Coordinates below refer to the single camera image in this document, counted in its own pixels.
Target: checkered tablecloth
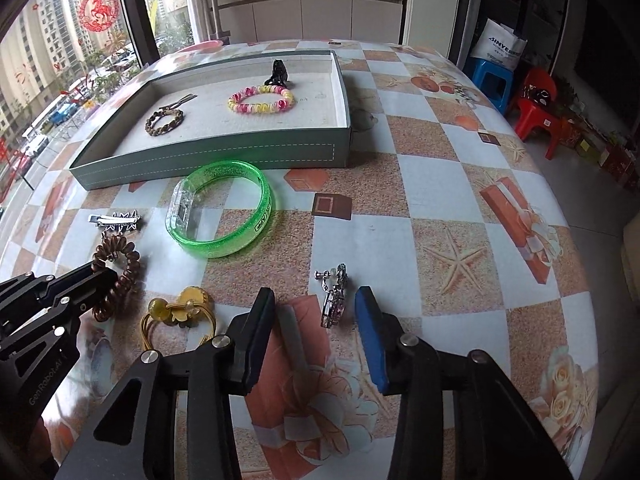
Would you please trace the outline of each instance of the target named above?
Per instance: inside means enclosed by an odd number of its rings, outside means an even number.
[[[332,48],[338,55],[353,123],[350,166],[265,171],[276,210],[264,237],[240,253],[203,260],[174,243],[164,217],[177,178],[86,192],[67,170],[145,81],[224,57],[303,48]],[[351,219],[312,214],[316,192],[351,198]],[[504,212],[514,201],[519,212],[511,229],[526,231],[521,246],[505,228]],[[208,197],[203,225],[210,234],[226,233],[254,205],[250,186],[229,182]],[[280,41],[161,59],[92,115],[51,165],[4,248],[0,278],[28,270],[60,275],[86,263],[100,239],[89,214],[134,208],[143,223],[129,238],[142,255],[142,281],[116,319],[99,324],[84,316],[81,359],[45,412],[58,459],[142,352],[138,322],[151,298],[170,300],[188,285],[201,286],[215,301],[220,332],[269,286],[281,305],[280,325],[289,329],[278,327],[272,336],[252,394],[231,401],[244,476],[386,478],[399,399],[381,397],[372,385],[350,312],[329,332],[319,326],[324,295],[314,271],[343,262],[350,304],[357,287],[370,285],[383,310],[435,348],[487,350],[578,477],[598,384],[584,271],[558,202],[524,145],[435,51]],[[153,342],[164,354],[181,352],[195,348],[206,330],[204,323],[189,330],[163,326]],[[445,478],[452,478],[450,395],[444,407]],[[180,396],[179,478],[186,468],[185,421],[186,396]]]

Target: cabinet door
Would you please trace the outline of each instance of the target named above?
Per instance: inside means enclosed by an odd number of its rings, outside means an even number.
[[[305,40],[351,38],[351,0],[302,0]]]
[[[401,4],[353,0],[351,39],[372,43],[399,43],[401,20]]]
[[[220,22],[222,30],[231,32],[231,43],[255,43],[257,41],[252,4],[220,9]]]
[[[300,0],[270,0],[254,6],[257,41],[300,40],[302,9]]]

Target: green glitter bangle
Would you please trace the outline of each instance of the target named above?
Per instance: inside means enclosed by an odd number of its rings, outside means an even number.
[[[196,195],[221,178],[240,177],[260,186],[260,203],[251,217],[236,231],[217,240],[199,241],[187,236],[191,206]],[[271,214],[271,188],[264,174],[240,160],[221,160],[203,166],[182,179],[174,189],[164,225],[169,234],[185,249],[207,258],[220,258],[250,244],[264,229]]]

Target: pink and yellow beaded bracelet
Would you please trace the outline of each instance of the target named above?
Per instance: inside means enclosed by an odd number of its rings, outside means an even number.
[[[280,94],[283,99],[279,99],[274,103],[256,103],[244,104],[241,101],[247,97],[258,94]],[[241,92],[233,94],[227,102],[229,108],[239,114],[273,114],[274,112],[283,112],[293,106],[294,99],[291,90],[287,90],[283,86],[261,85],[247,87]]]

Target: red horse sticker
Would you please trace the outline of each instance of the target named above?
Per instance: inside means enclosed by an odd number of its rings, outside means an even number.
[[[118,0],[82,0],[78,9],[80,24],[91,32],[107,30],[118,19]]]

